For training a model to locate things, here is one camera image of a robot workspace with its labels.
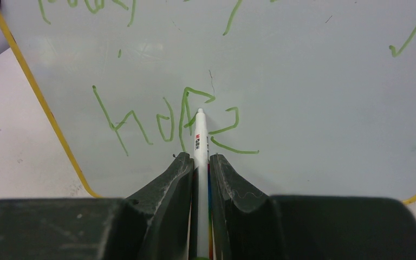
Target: whiteboard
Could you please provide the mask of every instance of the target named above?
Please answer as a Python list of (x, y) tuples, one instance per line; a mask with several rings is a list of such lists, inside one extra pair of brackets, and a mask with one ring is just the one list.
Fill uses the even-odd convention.
[(192, 153), (199, 107), (210, 153), (265, 193), (416, 194), (416, 1), (3, 1), (1, 13), (102, 196)]

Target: yellow whiteboard border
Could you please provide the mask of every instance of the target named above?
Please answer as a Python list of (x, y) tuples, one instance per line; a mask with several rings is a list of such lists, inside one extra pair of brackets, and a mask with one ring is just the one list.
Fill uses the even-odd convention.
[[(4, 34), (5, 38), (9, 42), (9, 46), (14, 52), (15, 57), (17, 58), (17, 61), (19, 62), (24, 74), (26, 75), (26, 78), (28, 78), (29, 84), (31, 85), (31, 88), (34, 91), (34, 94), (36, 94), (37, 99), (39, 100), (39, 103), (42, 106), (42, 109), (44, 109), (45, 114), (47, 115), (47, 118), (50, 121), (51, 126), (53, 127), (53, 130), (56, 133), (56, 136), (59, 138), (61, 145), (63, 146), (64, 150), (66, 151), (66, 154), (68, 155), (69, 160), (74, 166), (74, 169), (77, 173), (77, 176), (79, 176), (80, 182), (84, 186), (84, 188), (87, 190), (90, 195), (92, 195), (95, 198), (101, 198), (99, 194), (94, 192), (92, 188), (87, 183), (87, 180), (85, 179), (85, 176), (82, 173), (82, 170), (80, 169), (79, 165), (77, 164), (76, 159), (74, 158), (73, 153), (71, 152), (71, 149), (69, 148), (68, 142), (66, 142), (66, 139), (63, 136), (63, 133), (61, 132), (60, 127), (56, 123), (55, 118), (53, 117), (50, 108), (42, 95), (41, 90), (39, 89), (39, 86), (37, 85), (36, 80), (34, 79), (34, 76), (31, 72), (31, 70), (28, 67), (28, 64), (26, 63), (26, 60), (24, 59), (20, 49), (18, 48), (17, 43), (15, 42), (14, 37), (12, 36), (12, 33), (9, 30), (9, 27), (7, 26), (4, 17), (2, 16), (0, 12), (0, 28), (2, 30), (2, 33)], [(409, 199), (402, 201), (404, 204), (410, 204), (413, 202), (416, 202), (416, 194)]]
[(37, 85), (36, 80), (34, 79), (34, 76), (31, 72), (31, 70), (28, 67), (28, 64), (26, 63), (26, 60), (24, 59), (17, 43), (15, 42), (14, 37), (12, 36), (12, 33), (9, 30), (9, 27), (7, 26), (7, 23), (5, 22), (4, 17), (2, 16), (0, 12), (0, 28), (2, 33), (4, 34), (5, 39), (7, 42), (9, 42), (9, 46), (14, 52), (15, 57), (17, 58), (18, 63), (20, 64), (26, 78), (29, 81), (29, 84), (31, 85), (32, 90), (34, 91), (34, 94), (36, 95), (37, 99), (39, 100), (39, 103), (42, 106), (42, 109), (44, 109), (45, 114), (47, 115), (47, 118), (50, 121), (51, 126), (53, 127), (53, 130), (55, 131), (56, 136), (61, 142), (61, 145), (63, 146), (64, 150), (66, 151), (66, 155), (68, 156), (69, 160), (73, 164), (74, 170), (77, 173), (77, 176), (79, 176), (80, 182), (82, 183), (85, 190), (87, 190), (90, 195), (92, 195), (95, 198), (101, 198), (99, 194), (94, 192), (92, 188), (90, 188), (90, 185), (88, 185), (87, 180), (85, 179), (85, 176), (82, 173), (82, 170), (80, 169), (79, 165), (77, 164), (76, 159), (74, 158), (74, 155), (69, 148), (68, 142), (66, 142), (66, 139), (63, 136), (63, 133), (61, 132), (60, 127), (56, 123), (55, 118), (53, 117), (50, 108), (42, 95), (41, 90), (39, 89), (39, 85)]

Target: green line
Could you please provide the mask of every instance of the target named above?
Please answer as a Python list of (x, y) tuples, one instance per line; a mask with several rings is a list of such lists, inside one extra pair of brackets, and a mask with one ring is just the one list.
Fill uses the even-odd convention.
[(115, 132), (115, 134), (116, 134), (116, 135), (117, 135), (117, 137), (119, 138), (120, 144), (122, 145), (122, 148), (123, 148), (123, 150), (125, 151), (125, 154), (126, 154), (127, 156), (128, 156), (128, 151), (127, 151), (127, 149), (125, 148), (124, 142), (122, 142), (122, 138), (120, 138), (120, 135), (119, 135), (119, 129), (120, 129), (120, 127), (122, 127), (122, 125), (123, 125), (123, 124), (125, 124), (125, 123), (126, 123), (126, 121), (127, 121), (128, 117), (129, 117), (130, 115), (132, 115), (132, 114), (133, 114), (133, 118), (135, 119), (136, 123), (138, 124), (139, 129), (141, 130), (142, 135), (144, 136), (144, 139), (146, 140), (146, 143), (147, 143), (147, 144), (149, 144), (149, 145), (153, 145), (153, 143), (151, 143), (151, 142), (148, 140), (147, 135), (146, 135), (146, 132), (144, 131), (144, 128), (142, 127), (141, 122), (139, 121), (138, 117), (136, 116), (136, 114), (135, 114), (135, 112), (134, 112), (133, 110), (132, 110), (132, 111), (130, 111), (130, 112), (128, 112), (128, 113), (125, 115), (124, 119), (122, 119), (122, 121), (120, 121), (120, 123), (119, 123), (117, 126), (114, 126), (114, 124), (113, 124), (113, 123), (112, 123), (112, 121), (111, 121), (111, 118), (109, 117), (109, 114), (108, 114), (108, 113), (107, 113), (107, 111), (106, 111), (105, 106), (103, 105), (103, 102), (101, 101), (100, 96), (98, 95), (98, 92), (96, 91), (96, 86), (95, 86), (95, 85), (93, 85), (92, 87), (93, 87), (93, 93), (95, 94), (96, 99), (98, 100), (98, 103), (100, 104), (100, 107), (101, 107), (101, 109), (103, 110), (103, 113), (104, 113), (104, 114), (105, 114), (105, 116), (106, 116), (106, 119), (107, 119), (107, 121), (108, 121), (109, 127), (110, 127), (110, 128), (111, 128), (114, 132)]
[(124, 3), (122, 3), (122, 1), (120, 1), (120, 0), (112, 0), (112, 2), (120, 5), (122, 8), (124, 8), (125, 10), (128, 11), (128, 6), (126, 6)]
[(120, 138), (119, 132), (117, 131), (117, 129), (114, 128), (114, 125), (112, 124), (111, 119), (109, 118), (109, 115), (106, 111), (106, 108), (103, 105), (103, 102), (101, 101), (100, 96), (96, 92), (96, 86), (95, 85), (93, 85), (93, 93), (95, 93), (96, 99), (98, 100), (98, 103), (100, 104), (101, 109), (103, 109), (103, 113), (106, 116), (106, 120), (108, 121), (109, 127), (115, 132), (115, 135), (117, 135), (117, 138), (119, 139), (120, 145), (122, 146), (123, 150), (125, 151), (125, 154), (128, 156), (127, 148), (125, 148), (124, 142), (122, 141), (122, 138)]
[(235, 123), (233, 123), (233, 125), (231, 125), (229, 127), (222, 128), (222, 129), (212, 131), (212, 132), (208, 132), (208, 134), (212, 134), (212, 135), (213, 134), (219, 134), (219, 133), (222, 133), (222, 132), (225, 132), (227, 130), (234, 129), (235, 127), (237, 127), (238, 123), (240, 122), (240, 115), (239, 115), (239, 112), (238, 112), (238, 107), (231, 107), (231, 108), (226, 109), (227, 112), (232, 111), (232, 110), (235, 111)]
[(122, 141), (122, 138), (120, 138), (119, 131), (114, 130), (114, 132), (115, 132), (115, 135), (117, 135), (117, 138), (119, 139), (120, 145), (122, 146), (123, 150), (125, 151), (125, 155), (128, 156), (127, 148), (125, 148), (125, 144)]
[(50, 21), (49, 21), (49, 20), (47, 20), (47, 18), (46, 18), (46, 12), (44, 11), (44, 5), (42, 4), (42, 0), (39, 0), (39, 9), (40, 9), (40, 11), (41, 11), (42, 19), (44, 19), (44, 21), (45, 21), (48, 25), (50, 25), (50, 24), (51, 24), (51, 23), (50, 23)]
[(132, 17), (130, 18), (130, 22), (128, 23), (127, 27), (130, 27), (130, 25), (132, 25), (133, 23), (133, 20), (135, 19), (135, 9), (136, 9), (136, 0), (133, 0)]
[(195, 119), (196, 119), (196, 117), (197, 117), (197, 112), (195, 112), (195, 115), (194, 115), (194, 117), (191, 119), (191, 121), (189, 121), (189, 123), (187, 123), (187, 124), (185, 124), (185, 125), (184, 125), (184, 128), (188, 128), (188, 127), (192, 126), (192, 125), (195, 123)]
[(232, 24), (233, 17), (235, 16), (235, 13), (237, 12), (238, 8), (240, 7), (243, 0), (238, 0), (237, 4), (232, 10), (232, 13), (230, 14), (229, 21), (227, 22), (227, 27), (225, 28), (225, 32), (223, 33), (223, 36), (228, 34), (230, 31), (230, 25)]
[(133, 118), (135, 119), (135, 121), (136, 121), (136, 123), (138, 124), (138, 126), (139, 126), (139, 129), (141, 130), (141, 133), (142, 133), (142, 135), (144, 136), (144, 139), (146, 140), (146, 143), (148, 144), (148, 145), (153, 145), (154, 143), (152, 143), (152, 142), (150, 142), (149, 141), (149, 139), (147, 138), (147, 134), (146, 134), (146, 132), (144, 131), (144, 128), (143, 128), (143, 126), (142, 126), (142, 124), (141, 124), (141, 122), (139, 121), (139, 119), (138, 119), (138, 117), (136, 116), (136, 113), (135, 113), (135, 111), (134, 110), (130, 110), (126, 115), (125, 115), (125, 117), (120, 121), (120, 123), (118, 123), (117, 124), (117, 126), (115, 126), (114, 127), (114, 129), (115, 130), (119, 130), (126, 122), (127, 122), (127, 119), (128, 119), (128, 117), (130, 116), (130, 115), (133, 115)]
[[(189, 107), (189, 101), (187, 99), (184, 102), (184, 105), (186, 106), (187, 121), (190, 122), (191, 121), (191, 109)], [(192, 125), (189, 126), (189, 135), (192, 136)]]
[(205, 96), (205, 97), (209, 98), (208, 100), (205, 101), (205, 103), (213, 102), (216, 99), (216, 97), (214, 97), (214, 96), (212, 96), (212, 95), (210, 95), (206, 92), (195, 90), (195, 89), (190, 88), (190, 87), (184, 88), (183, 99), (181, 100), (181, 114), (180, 114), (180, 117), (179, 117), (179, 127), (178, 127), (179, 128), (179, 133), (178, 133), (179, 142), (181, 143), (181, 148), (183, 149), (183, 152), (186, 152), (186, 147), (185, 147), (184, 141), (183, 141), (183, 124), (184, 124), (184, 113), (186, 112), (185, 104), (186, 104), (186, 102), (188, 102), (187, 97), (189, 96), (189, 92), (192, 92), (193, 94), (197, 94), (197, 95), (201, 95), (201, 96)]
[(223, 145), (223, 144), (219, 143), (218, 141), (216, 141), (214, 136), (211, 137), (211, 141), (213, 142), (213, 144), (215, 144), (215, 145), (217, 145), (221, 148), (224, 148), (226, 150), (229, 150), (231, 152), (234, 152), (234, 153), (239, 153), (239, 154), (258, 154), (259, 153), (259, 150), (257, 150), (257, 151), (241, 151), (241, 150), (237, 150), (237, 149), (234, 149), (232, 147), (229, 147), (227, 145)]
[[(160, 135), (162, 136), (163, 140), (165, 142), (171, 142), (173, 141), (173, 137), (174, 137), (174, 114), (173, 114), (173, 109), (170, 106), (170, 103), (168, 103), (168, 101), (166, 100), (166, 98), (164, 97), (166, 106), (168, 107), (168, 110), (170, 111), (170, 117), (161, 115), (161, 114), (157, 114), (157, 125), (159, 125), (159, 131), (160, 131)], [(166, 139), (165, 135), (164, 135), (164, 131), (162, 129), (162, 125), (160, 124), (160, 119), (164, 119), (164, 120), (169, 120), (171, 119), (171, 131), (170, 131), (170, 138)]]
[(77, 0), (74, 0), (74, 3), (71, 3), (71, 0), (68, 0), (69, 7), (74, 8), (77, 6)]
[(409, 45), (412, 38), (414, 38), (415, 33), (416, 33), (416, 26), (415, 26), (414, 30), (412, 31), (411, 35), (409, 35), (409, 38), (407, 38), (406, 42), (402, 45), (402, 47), (399, 49), (398, 52), (396, 52), (396, 47), (395, 46), (390, 45), (388, 47), (392, 51), (392, 56), (393, 57), (398, 57), (401, 54), (401, 52)]
[(105, 7), (105, 0), (101, 0), (101, 4), (98, 5), (98, 0), (95, 0), (95, 9), (90, 6), (90, 3), (88, 0), (84, 0), (85, 5), (87, 6), (87, 9), (92, 13), (96, 14), (99, 10), (103, 9)]

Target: green handwriting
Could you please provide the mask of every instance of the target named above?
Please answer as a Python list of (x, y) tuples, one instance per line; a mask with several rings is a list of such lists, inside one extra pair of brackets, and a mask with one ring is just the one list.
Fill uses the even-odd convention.
[[(116, 134), (117, 138), (119, 139), (119, 142), (120, 142), (120, 144), (121, 144), (121, 146), (122, 146), (122, 148), (125, 151), (125, 154), (127, 156), (128, 156), (128, 151), (127, 151), (127, 149), (125, 147), (124, 142), (122, 141), (122, 138), (120, 137), (119, 129), (127, 122), (127, 119), (128, 119), (128, 117), (130, 115), (133, 115), (133, 118), (135, 119), (136, 123), (138, 124), (139, 129), (141, 130), (141, 133), (142, 133), (144, 139), (146, 140), (147, 144), (153, 145), (153, 143), (151, 143), (149, 141), (149, 139), (147, 138), (146, 132), (144, 131), (144, 128), (143, 128), (141, 122), (138, 120), (138, 117), (136, 116), (136, 114), (135, 114), (135, 112), (133, 110), (131, 110), (130, 112), (128, 112), (125, 115), (125, 117), (122, 119), (122, 121), (120, 121), (119, 123), (116, 123), (116, 125), (114, 125), (112, 123), (112, 121), (111, 121), (111, 118), (109, 117), (109, 114), (106, 111), (106, 108), (103, 105), (103, 102), (100, 99), (100, 96), (98, 95), (98, 93), (96, 91), (96, 86), (93, 86), (93, 93), (95, 94), (96, 99), (98, 100), (98, 103), (100, 104), (100, 107), (103, 110), (103, 113), (104, 113), (104, 115), (106, 117), (106, 120), (108, 122), (109, 127), (111, 128), (111, 130), (113, 130), (115, 132), (115, 134)], [(195, 120), (196, 120), (196, 115), (194, 115), (193, 117), (190, 116), (190, 111), (189, 111), (189, 107), (190, 106), (189, 106), (189, 100), (188, 100), (189, 93), (192, 93), (194, 95), (204, 96), (204, 97), (208, 98), (205, 101), (205, 103), (211, 103), (211, 102), (213, 102), (216, 99), (213, 95), (210, 95), (210, 94), (208, 94), (206, 92), (202, 92), (202, 91), (199, 91), (199, 90), (195, 90), (195, 89), (190, 88), (190, 87), (184, 88), (183, 98), (182, 98), (182, 101), (181, 101), (181, 114), (180, 114), (180, 117), (179, 117), (179, 133), (178, 133), (178, 135), (179, 135), (179, 142), (180, 142), (181, 148), (182, 148), (182, 150), (184, 152), (187, 152), (187, 150), (186, 150), (186, 147), (185, 147), (184, 141), (183, 141), (183, 128), (190, 128), (190, 127), (192, 127), (192, 125), (195, 123)], [(175, 128), (174, 127), (174, 114), (173, 114), (173, 109), (172, 109), (170, 103), (166, 100), (165, 97), (163, 99), (164, 99), (164, 101), (166, 103), (166, 106), (168, 108), (168, 111), (170, 112), (170, 116), (165, 116), (165, 115), (157, 114), (156, 115), (156, 120), (157, 120), (157, 125), (159, 127), (159, 132), (160, 132), (160, 135), (162, 136), (163, 141), (165, 141), (165, 142), (171, 142), (171, 141), (173, 141), (173, 138), (174, 138), (174, 128)], [(209, 134), (214, 135), (214, 134), (223, 133), (223, 132), (226, 132), (226, 131), (235, 129), (238, 126), (238, 124), (240, 122), (240, 116), (239, 116), (239, 109), (238, 109), (238, 107), (231, 107), (231, 108), (226, 109), (226, 112), (230, 112), (230, 111), (235, 111), (235, 122), (233, 123), (233, 125), (231, 125), (229, 127), (225, 127), (225, 128), (219, 129), (219, 130), (216, 130), (216, 131), (211, 131), (211, 132), (209, 132)], [(185, 114), (187, 115), (188, 123), (184, 125), (184, 120), (185, 120), (185, 117), (186, 117)], [(170, 129), (170, 137), (169, 138), (167, 138), (165, 136), (165, 134), (164, 134), (164, 130), (163, 130), (162, 125), (161, 125), (161, 120), (162, 119), (163, 120), (170, 120), (171, 129)], [(234, 153), (239, 153), (239, 154), (257, 154), (257, 153), (259, 153), (259, 150), (257, 150), (257, 151), (242, 151), (242, 150), (234, 149), (232, 147), (229, 147), (227, 145), (224, 145), (224, 144), (219, 143), (218, 141), (216, 141), (214, 139), (214, 137), (211, 137), (211, 141), (213, 142), (213, 144), (215, 144), (215, 145), (217, 145), (217, 146), (219, 146), (219, 147), (221, 147), (223, 149), (226, 149), (228, 151), (234, 152)]]
[(189, 102), (187, 100), (187, 97), (189, 96), (189, 93), (193, 93), (196, 95), (201, 95), (209, 98), (205, 101), (205, 103), (213, 102), (216, 98), (213, 95), (210, 95), (206, 92), (202, 92), (199, 90), (195, 90), (190, 87), (186, 87), (183, 92), (183, 100), (181, 101), (181, 115), (179, 117), (179, 142), (181, 143), (181, 148), (183, 149), (183, 152), (187, 152), (186, 147), (184, 145), (183, 141), (183, 123), (184, 123), (184, 113), (187, 111), (187, 120), (191, 122), (191, 116), (189, 111)]
[[(45, 12), (42, 0), (38, 0), (38, 1), (39, 1), (39, 9), (41, 11), (42, 19), (47, 24), (50, 25), (51, 22), (46, 17), (46, 12)], [(134, 17), (135, 17), (136, 1), (137, 0), (133, 0), (133, 3), (132, 3), (132, 13), (131, 13), (130, 21), (127, 24), (128, 27), (130, 27), (130, 25), (132, 25)], [(48, 3), (55, 3), (56, 0), (47, 0), (47, 2)], [(67, 0), (67, 2), (68, 2), (69, 7), (71, 7), (71, 8), (77, 7), (77, 4), (78, 4), (77, 0)], [(92, 5), (90, 4), (90, 0), (84, 0), (84, 2), (85, 2), (85, 6), (87, 7), (88, 11), (90, 11), (94, 15), (97, 14), (101, 9), (103, 9), (105, 7), (105, 0), (95, 0), (95, 2), (94, 2), (95, 7), (92, 7)], [(120, 0), (112, 0), (112, 2), (119, 5), (120, 7), (122, 7), (126, 11), (128, 11), (128, 9), (129, 9), (128, 6)]]
[(412, 30), (411, 35), (409, 35), (409, 38), (407, 38), (406, 42), (402, 45), (402, 47), (399, 49), (398, 52), (396, 52), (396, 47), (395, 46), (390, 45), (389, 49), (392, 51), (392, 56), (393, 57), (398, 57), (401, 54), (401, 52), (409, 45), (412, 38), (414, 38), (415, 33), (416, 33), (416, 26), (415, 26), (414, 30)]
[[(173, 136), (174, 136), (174, 115), (173, 115), (173, 109), (170, 106), (170, 103), (168, 103), (168, 101), (166, 100), (166, 98), (164, 98), (166, 106), (168, 107), (168, 110), (170, 111), (170, 117), (161, 115), (161, 114), (157, 114), (157, 125), (159, 126), (159, 131), (160, 131), (160, 135), (162, 136), (163, 140), (165, 142), (171, 142), (173, 141)], [(164, 131), (162, 129), (162, 125), (160, 124), (160, 119), (164, 119), (164, 120), (170, 120), (171, 119), (171, 131), (170, 131), (170, 138), (166, 139), (165, 135), (164, 135)]]
[(243, 0), (238, 0), (237, 4), (233, 7), (232, 13), (230, 14), (229, 21), (227, 22), (227, 27), (225, 28), (225, 32), (223, 33), (223, 36), (229, 33), (230, 31), (230, 25), (232, 24), (233, 17), (235, 16), (235, 13), (237, 12), (238, 8), (242, 4)]
[(240, 122), (240, 115), (239, 115), (239, 112), (238, 112), (238, 107), (231, 107), (231, 108), (226, 109), (227, 112), (232, 111), (232, 110), (235, 111), (235, 123), (233, 123), (233, 125), (231, 125), (229, 127), (222, 128), (222, 129), (212, 131), (212, 132), (208, 132), (208, 134), (212, 134), (212, 135), (213, 134), (219, 134), (219, 133), (222, 133), (222, 132), (225, 132), (227, 130), (234, 129), (235, 127), (237, 127), (238, 122)]
[(215, 144), (215, 145), (217, 145), (221, 148), (224, 148), (226, 150), (229, 150), (231, 152), (234, 152), (234, 153), (239, 153), (239, 154), (258, 154), (259, 153), (259, 150), (257, 150), (257, 151), (241, 151), (241, 150), (237, 150), (237, 149), (234, 149), (232, 147), (229, 147), (227, 145), (223, 145), (223, 144), (219, 143), (218, 141), (216, 141), (214, 136), (211, 137), (211, 141), (213, 142), (213, 144)]
[(120, 138), (120, 134), (119, 134), (119, 129), (122, 127), (123, 124), (125, 124), (127, 122), (127, 119), (130, 115), (133, 115), (133, 118), (135, 119), (136, 123), (139, 126), (139, 129), (141, 130), (142, 135), (144, 136), (144, 139), (146, 140), (146, 143), (148, 145), (153, 145), (153, 143), (151, 143), (149, 141), (149, 139), (147, 138), (146, 132), (144, 131), (144, 128), (142, 127), (141, 122), (138, 120), (138, 117), (136, 116), (135, 112), (133, 110), (131, 110), (130, 112), (128, 112), (125, 117), (122, 119), (122, 121), (120, 121), (120, 123), (117, 124), (117, 126), (115, 126), (112, 121), (111, 118), (109, 117), (105, 106), (103, 105), (103, 102), (101, 101), (100, 96), (98, 95), (98, 92), (96, 91), (96, 86), (93, 85), (93, 93), (95, 93), (96, 99), (98, 100), (98, 103), (100, 104), (101, 109), (103, 109), (103, 113), (106, 116), (106, 120), (108, 121), (109, 127), (115, 132), (115, 134), (117, 135), (117, 138), (119, 139), (120, 144), (122, 145), (123, 150), (125, 151), (125, 154), (128, 156), (128, 151), (125, 148), (124, 142), (122, 141), (122, 138)]

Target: white table surface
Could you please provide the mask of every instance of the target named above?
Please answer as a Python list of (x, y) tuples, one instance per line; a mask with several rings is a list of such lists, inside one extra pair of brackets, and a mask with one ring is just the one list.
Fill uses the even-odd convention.
[[(10, 49), (0, 54), (0, 198), (90, 197)], [(416, 202), (408, 205), (416, 217)]]

